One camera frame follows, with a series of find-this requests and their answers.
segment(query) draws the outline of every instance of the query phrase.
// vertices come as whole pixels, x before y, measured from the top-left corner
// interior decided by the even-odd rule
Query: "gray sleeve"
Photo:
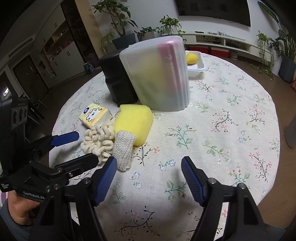
[[[5,222],[7,228],[10,230],[10,232],[13,234],[13,236],[16,238],[17,241],[28,241],[32,226],[27,227],[27,226],[18,225],[12,219],[8,210],[7,199],[4,202],[3,206],[0,208],[0,215],[3,221]]]

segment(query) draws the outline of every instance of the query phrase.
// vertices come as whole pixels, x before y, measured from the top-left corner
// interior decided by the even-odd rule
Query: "brown floor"
[[[259,210],[265,223],[286,228],[296,214],[296,187],[294,185],[296,148],[288,147],[284,137],[284,130],[296,113],[296,93],[288,83],[279,77],[270,80],[269,76],[259,74],[256,69],[244,61],[229,58],[226,60],[256,79],[272,96],[275,103],[280,129],[280,161],[274,186],[259,204]],[[58,88],[54,88],[43,99],[44,104],[49,109],[40,107],[39,110],[45,116],[45,123],[35,133],[51,133],[62,106],[83,84],[99,72],[100,70],[96,70],[93,74],[78,76],[62,83]],[[44,158],[43,163],[48,163],[48,157]]]

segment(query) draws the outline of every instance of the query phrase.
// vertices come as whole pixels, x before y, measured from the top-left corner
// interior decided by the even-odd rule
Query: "television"
[[[225,19],[251,27],[247,0],[175,0],[180,16]]]

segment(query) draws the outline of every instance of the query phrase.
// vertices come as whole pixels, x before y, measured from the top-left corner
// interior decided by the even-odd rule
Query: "gray knitted item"
[[[112,156],[117,160],[117,169],[125,172],[131,166],[131,154],[136,136],[128,131],[119,131],[115,136]]]

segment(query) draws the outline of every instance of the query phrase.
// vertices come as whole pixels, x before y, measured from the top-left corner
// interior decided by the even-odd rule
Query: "sponge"
[[[128,131],[136,136],[134,146],[142,146],[148,136],[153,114],[146,105],[122,104],[114,122],[114,132]]]

